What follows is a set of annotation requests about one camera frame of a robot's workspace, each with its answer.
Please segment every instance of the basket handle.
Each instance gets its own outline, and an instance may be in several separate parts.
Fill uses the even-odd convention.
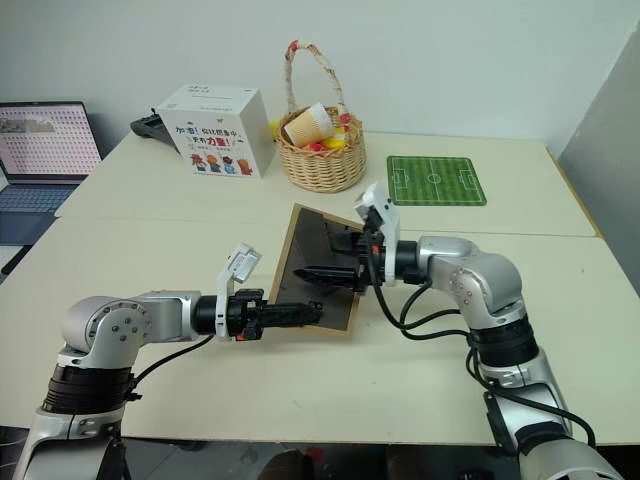
[[[327,57],[325,57],[318,47],[316,47],[313,43],[303,43],[299,40],[294,40],[289,44],[287,48],[287,53],[284,55],[284,75],[285,82],[287,87],[287,103],[289,105],[289,113],[293,113],[298,110],[296,105],[296,99],[293,96],[293,85],[291,83],[291,67],[293,64],[293,58],[296,55],[296,51],[299,49],[309,50],[316,61],[320,64],[320,66],[324,69],[325,72],[329,74],[331,78],[331,83],[333,84],[333,89],[336,92],[336,96],[338,97],[338,113],[340,115],[340,122],[345,127],[345,131],[349,130],[349,122],[351,120],[351,116],[349,115],[349,110],[347,106],[344,104],[344,98],[342,96],[342,87],[340,86],[340,82],[338,81],[338,77],[336,77],[336,72],[329,63]]]

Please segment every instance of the laptop screen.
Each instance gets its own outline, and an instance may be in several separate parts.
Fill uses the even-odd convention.
[[[9,181],[79,182],[99,163],[82,102],[0,103],[0,165]]]

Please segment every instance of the laptop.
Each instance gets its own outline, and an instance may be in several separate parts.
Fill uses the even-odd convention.
[[[0,245],[33,245],[100,161],[82,102],[0,103]]]

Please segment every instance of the white bracket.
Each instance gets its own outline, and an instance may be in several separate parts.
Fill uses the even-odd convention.
[[[216,337],[231,340],[227,329],[227,303],[233,295],[234,283],[244,283],[262,255],[253,247],[240,243],[218,275],[218,299],[216,302]]]
[[[384,235],[385,245],[384,280],[391,287],[396,281],[396,250],[400,238],[400,216],[386,190],[378,182],[367,188],[356,199],[356,212],[362,220],[366,221],[371,207],[378,212],[382,220],[379,228]]]

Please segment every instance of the wicker basket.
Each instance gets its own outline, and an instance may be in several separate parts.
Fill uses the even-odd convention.
[[[291,66],[295,52],[300,48],[309,50],[331,77],[338,96],[338,106],[326,107],[326,110],[334,126],[345,127],[346,145],[343,147],[321,152],[303,150],[292,145],[284,132],[284,126],[306,110],[297,108],[291,85]],[[285,79],[289,113],[280,121],[276,141],[280,145],[282,165],[289,179],[299,187],[318,193],[335,193],[349,188],[362,177],[366,154],[362,123],[347,110],[335,71],[315,45],[303,45],[295,41],[289,45],[285,54]]]

